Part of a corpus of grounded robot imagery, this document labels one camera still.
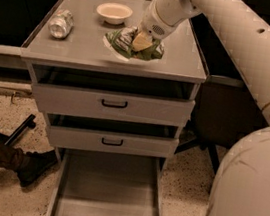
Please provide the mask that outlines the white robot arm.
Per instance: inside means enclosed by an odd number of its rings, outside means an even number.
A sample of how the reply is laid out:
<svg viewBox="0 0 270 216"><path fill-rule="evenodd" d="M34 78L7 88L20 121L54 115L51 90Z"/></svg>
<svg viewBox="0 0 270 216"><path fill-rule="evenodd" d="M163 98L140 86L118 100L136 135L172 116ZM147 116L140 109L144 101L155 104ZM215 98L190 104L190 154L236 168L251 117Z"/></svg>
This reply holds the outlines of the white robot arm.
<svg viewBox="0 0 270 216"><path fill-rule="evenodd" d="M270 216L270 25L241 0L155 0L142 27L163 39L198 13L209 20L269 125L226 153L206 216Z"/></svg>

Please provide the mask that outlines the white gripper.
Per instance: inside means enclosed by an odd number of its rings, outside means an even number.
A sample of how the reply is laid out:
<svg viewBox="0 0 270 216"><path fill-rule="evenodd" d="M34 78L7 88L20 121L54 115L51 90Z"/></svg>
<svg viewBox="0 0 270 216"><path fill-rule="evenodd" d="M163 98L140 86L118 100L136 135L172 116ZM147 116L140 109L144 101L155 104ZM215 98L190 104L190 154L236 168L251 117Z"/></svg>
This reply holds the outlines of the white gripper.
<svg viewBox="0 0 270 216"><path fill-rule="evenodd" d="M155 5L155 2L149 4L141 20L141 32L133 39L132 46L136 52L150 47L153 44L152 37L163 40L176 30L177 25L168 25L159 17Z"/></svg>

